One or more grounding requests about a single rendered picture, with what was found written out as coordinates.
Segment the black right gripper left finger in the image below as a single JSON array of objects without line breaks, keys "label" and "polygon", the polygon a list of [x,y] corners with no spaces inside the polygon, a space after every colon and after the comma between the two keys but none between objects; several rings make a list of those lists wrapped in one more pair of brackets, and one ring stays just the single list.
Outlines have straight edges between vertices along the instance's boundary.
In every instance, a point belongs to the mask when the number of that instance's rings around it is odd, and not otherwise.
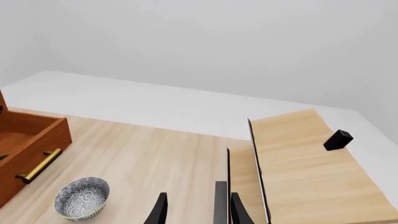
[{"label": "black right gripper left finger", "polygon": [[144,224],[165,224],[167,219],[168,198],[166,192],[161,192],[158,199],[145,220]]}]

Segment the small black box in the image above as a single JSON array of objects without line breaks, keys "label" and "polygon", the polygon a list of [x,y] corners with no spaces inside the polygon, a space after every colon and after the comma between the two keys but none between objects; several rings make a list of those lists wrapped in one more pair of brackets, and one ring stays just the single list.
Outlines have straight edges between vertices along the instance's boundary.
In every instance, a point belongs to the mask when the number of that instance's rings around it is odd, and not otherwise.
[{"label": "small black box", "polygon": [[352,135],[350,135],[349,132],[339,129],[330,138],[328,138],[325,143],[323,143],[323,147],[327,151],[335,151],[335,150],[343,149],[353,139],[354,139],[354,137],[352,137]]}]

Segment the small pale wood panel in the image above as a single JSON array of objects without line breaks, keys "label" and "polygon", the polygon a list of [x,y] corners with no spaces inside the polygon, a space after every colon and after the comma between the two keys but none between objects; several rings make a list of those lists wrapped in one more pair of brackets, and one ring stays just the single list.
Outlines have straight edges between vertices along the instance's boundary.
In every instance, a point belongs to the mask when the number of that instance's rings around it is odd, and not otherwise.
[{"label": "small pale wood panel", "polygon": [[267,224],[254,151],[250,141],[234,139],[230,151],[231,190],[239,197],[254,224]]}]

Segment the blue-white patterned bowl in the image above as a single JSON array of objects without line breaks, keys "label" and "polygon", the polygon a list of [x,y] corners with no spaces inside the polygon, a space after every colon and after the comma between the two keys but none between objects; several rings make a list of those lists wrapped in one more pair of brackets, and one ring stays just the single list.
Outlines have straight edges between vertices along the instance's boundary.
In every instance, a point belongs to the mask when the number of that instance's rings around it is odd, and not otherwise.
[{"label": "blue-white patterned bowl", "polygon": [[61,188],[53,201],[55,212],[69,222],[85,222],[104,209],[109,184],[99,177],[82,177]]}]

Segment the red-brown wooden cabinet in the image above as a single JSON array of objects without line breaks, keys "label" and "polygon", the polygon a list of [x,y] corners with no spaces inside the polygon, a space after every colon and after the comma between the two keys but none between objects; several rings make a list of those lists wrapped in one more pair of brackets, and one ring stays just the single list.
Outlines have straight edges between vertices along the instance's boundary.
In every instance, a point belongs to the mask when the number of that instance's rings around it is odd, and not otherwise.
[{"label": "red-brown wooden cabinet", "polygon": [[8,107],[6,101],[3,97],[2,91],[0,90],[0,115],[6,113],[8,111]]}]

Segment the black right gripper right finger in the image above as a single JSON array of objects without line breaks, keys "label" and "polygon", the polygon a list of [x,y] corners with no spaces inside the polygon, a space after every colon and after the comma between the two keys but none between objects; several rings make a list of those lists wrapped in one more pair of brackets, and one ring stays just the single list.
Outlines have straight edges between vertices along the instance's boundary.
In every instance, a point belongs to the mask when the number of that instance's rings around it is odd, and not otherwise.
[{"label": "black right gripper right finger", "polygon": [[250,224],[250,216],[236,192],[231,193],[231,218],[233,224]]}]

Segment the grey flat plate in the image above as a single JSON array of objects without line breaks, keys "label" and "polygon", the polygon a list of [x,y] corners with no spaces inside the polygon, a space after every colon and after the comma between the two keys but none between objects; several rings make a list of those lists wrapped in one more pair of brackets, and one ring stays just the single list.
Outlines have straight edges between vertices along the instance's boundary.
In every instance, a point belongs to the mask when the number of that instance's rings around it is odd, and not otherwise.
[{"label": "grey flat plate", "polygon": [[227,181],[216,181],[213,224],[229,224],[228,212],[228,183]]}]

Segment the large pale wood panel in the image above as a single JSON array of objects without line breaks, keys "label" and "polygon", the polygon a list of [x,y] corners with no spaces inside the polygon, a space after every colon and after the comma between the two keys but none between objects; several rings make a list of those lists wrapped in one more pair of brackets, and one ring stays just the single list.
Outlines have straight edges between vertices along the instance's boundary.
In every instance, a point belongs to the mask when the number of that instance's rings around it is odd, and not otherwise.
[{"label": "large pale wood panel", "polygon": [[271,224],[391,224],[394,208],[315,110],[250,121]]}]

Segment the red-brown wooden drawer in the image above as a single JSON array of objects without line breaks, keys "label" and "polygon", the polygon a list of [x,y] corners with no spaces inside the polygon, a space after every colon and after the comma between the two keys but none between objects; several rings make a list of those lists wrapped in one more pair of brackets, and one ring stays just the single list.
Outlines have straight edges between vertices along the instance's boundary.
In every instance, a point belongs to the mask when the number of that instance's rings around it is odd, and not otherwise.
[{"label": "red-brown wooden drawer", "polygon": [[16,111],[0,115],[0,208],[27,185],[16,174],[32,171],[46,158],[44,151],[64,151],[71,143],[65,117]]}]

